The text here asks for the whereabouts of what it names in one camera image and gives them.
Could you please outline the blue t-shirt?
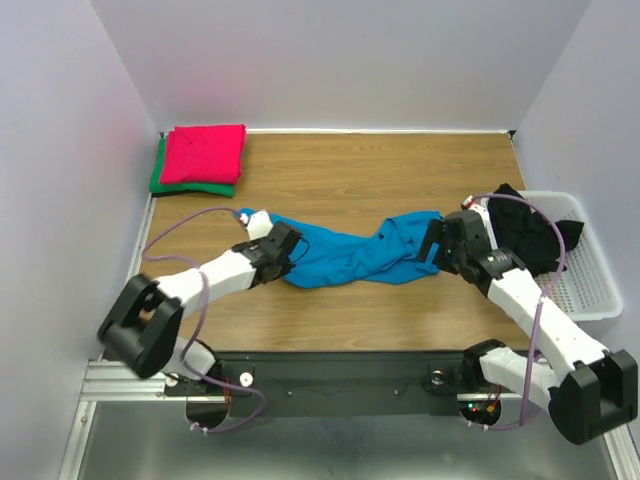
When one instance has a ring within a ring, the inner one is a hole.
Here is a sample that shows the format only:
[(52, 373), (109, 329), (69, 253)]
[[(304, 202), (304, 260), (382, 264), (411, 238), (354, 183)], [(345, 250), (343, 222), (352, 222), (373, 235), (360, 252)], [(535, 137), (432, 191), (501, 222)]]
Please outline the blue t-shirt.
[(369, 237), (336, 232), (270, 213), (301, 233), (294, 249), (294, 268), (284, 280), (298, 288), (314, 289), (355, 281), (401, 285), (439, 273), (433, 263), (435, 248), (423, 262), (417, 255), (429, 223), (437, 211), (417, 211), (389, 217)]

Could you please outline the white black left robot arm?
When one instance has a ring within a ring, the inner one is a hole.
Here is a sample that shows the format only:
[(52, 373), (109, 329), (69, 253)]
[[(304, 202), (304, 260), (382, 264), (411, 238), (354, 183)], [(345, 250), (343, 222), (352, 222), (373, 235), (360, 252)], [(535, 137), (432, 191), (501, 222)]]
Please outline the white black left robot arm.
[(236, 244), (217, 258), (169, 276), (131, 277), (97, 332), (102, 345), (141, 379), (158, 373), (177, 374), (199, 393), (219, 387), (255, 394), (251, 386), (222, 380), (216, 356), (194, 339), (179, 337), (182, 320), (199, 312), (206, 317), (212, 302), (278, 280), (293, 270), (292, 254), (302, 234), (277, 222), (260, 238)]

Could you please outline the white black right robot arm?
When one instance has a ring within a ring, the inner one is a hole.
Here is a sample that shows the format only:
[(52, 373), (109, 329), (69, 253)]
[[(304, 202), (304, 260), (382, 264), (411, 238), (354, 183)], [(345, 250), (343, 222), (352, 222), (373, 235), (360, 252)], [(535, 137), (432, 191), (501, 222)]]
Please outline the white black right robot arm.
[(625, 350), (612, 352), (578, 327), (510, 250), (490, 242), (487, 215), (472, 207), (430, 221), (418, 258), (459, 275), (507, 314), (530, 339), (517, 354), (487, 340), (463, 354), (460, 378), (472, 390), (499, 385), (551, 418), (569, 442), (582, 445), (635, 420), (639, 368)]

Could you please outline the black t-shirt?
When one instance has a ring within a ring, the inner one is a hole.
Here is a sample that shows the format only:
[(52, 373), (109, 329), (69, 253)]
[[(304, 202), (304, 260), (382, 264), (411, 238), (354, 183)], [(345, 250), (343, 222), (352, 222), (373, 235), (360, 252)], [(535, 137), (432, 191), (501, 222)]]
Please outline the black t-shirt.
[(555, 272), (560, 246), (549, 222), (530, 207), (504, 199), (489, 199), (488, 212), (499, 247), (518, 256), (533, 277)]

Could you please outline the folded pink t-shirt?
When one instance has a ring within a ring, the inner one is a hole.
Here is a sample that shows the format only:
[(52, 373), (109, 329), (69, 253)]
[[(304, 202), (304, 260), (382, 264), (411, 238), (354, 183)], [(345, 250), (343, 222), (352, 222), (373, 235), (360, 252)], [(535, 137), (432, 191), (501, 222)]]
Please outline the folded pink t-shirt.
[(175, 127), (168, 134), (159, 182), (235, 185), (245, 141), (244, 124)]

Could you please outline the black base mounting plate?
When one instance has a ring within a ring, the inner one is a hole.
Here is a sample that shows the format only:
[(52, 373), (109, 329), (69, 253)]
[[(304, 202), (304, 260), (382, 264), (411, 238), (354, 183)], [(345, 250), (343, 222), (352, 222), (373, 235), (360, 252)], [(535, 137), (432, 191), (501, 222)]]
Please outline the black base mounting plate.
[(170, 397), (219, 400), (236, 417), (258, 406), (266, 417), (351, 417), (428, 414), (456, 416), (482, 408), (497, 414), (498, 388), (468, 385), (463, 355), (451, 351), (232, 352), (219, 355), (219, 379), (238, 383), (253, 377), (249, 392), (225, 397), (220, 387), (181, 380), (168, 386)]

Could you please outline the white plastic laundry basket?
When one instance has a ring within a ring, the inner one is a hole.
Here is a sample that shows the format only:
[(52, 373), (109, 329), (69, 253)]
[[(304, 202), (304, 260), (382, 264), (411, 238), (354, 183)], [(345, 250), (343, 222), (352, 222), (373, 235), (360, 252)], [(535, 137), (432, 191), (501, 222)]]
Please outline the white plastic laundry basket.
[(555, 272), (533, 277), (541, 288), (554, 284), (550, 297), (574, 321), (613, 319), (623, 302), (610, 269), (577, 199), (568, 193), (516, 191), (502, 184), (494, 199), (522, 203), (541, 214), (560, 246)]

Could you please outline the folded green t-shirt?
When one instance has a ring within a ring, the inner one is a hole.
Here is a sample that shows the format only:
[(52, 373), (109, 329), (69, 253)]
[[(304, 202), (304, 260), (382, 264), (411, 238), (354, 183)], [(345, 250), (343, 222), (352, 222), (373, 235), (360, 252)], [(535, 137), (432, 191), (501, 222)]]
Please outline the folded green t-shirt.
[(167, 138), (159, 139), (156, 160), (149, 180), (149, 192), (153, 196), (179, 195), (186, 193), (206, 193), (232, 198), (235, 193), (233, 185), (201, 182), (183, 182), (175, 184), (161, 184), (160, 176), (163, 172), (166, 155)]

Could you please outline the aluminium frame rail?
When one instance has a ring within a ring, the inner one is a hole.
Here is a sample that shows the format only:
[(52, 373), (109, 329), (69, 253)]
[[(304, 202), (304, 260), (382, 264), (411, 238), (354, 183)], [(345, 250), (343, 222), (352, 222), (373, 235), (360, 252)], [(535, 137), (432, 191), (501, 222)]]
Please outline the aluminium frame rail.
[(79, 479), (88, 451), (91, 429), (101, 402), (149, 402), (163, 400), (161, 378), (139, 380), (124, 366), (103, 359), (89, 361), (83, 377), (79, 401), (72, 422), (58, 479)]

